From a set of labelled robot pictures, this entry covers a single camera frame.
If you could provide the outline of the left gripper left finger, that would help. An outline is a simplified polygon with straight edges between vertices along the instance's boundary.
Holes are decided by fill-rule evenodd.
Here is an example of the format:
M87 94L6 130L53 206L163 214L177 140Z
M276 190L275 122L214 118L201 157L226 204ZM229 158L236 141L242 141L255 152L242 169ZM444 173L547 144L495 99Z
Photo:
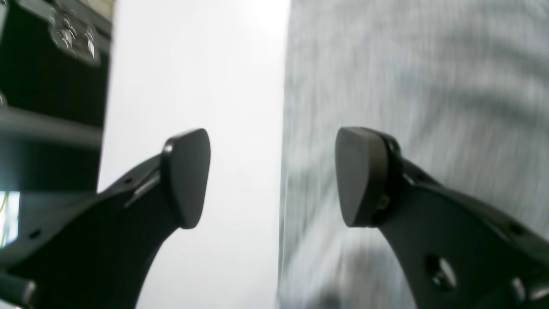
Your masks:
M162 151L105 191L33 215L1 249L1 301L20 309L134 309L155 256L200 221L210 168L205 129Z

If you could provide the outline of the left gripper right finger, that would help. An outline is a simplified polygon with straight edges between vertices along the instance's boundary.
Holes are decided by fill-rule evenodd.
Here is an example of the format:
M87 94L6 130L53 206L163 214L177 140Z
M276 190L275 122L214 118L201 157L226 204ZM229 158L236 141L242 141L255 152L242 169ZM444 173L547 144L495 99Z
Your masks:
M392 136L342 127L335 165L343 221L383 234L419 309L548 307L548 242L439 184Z

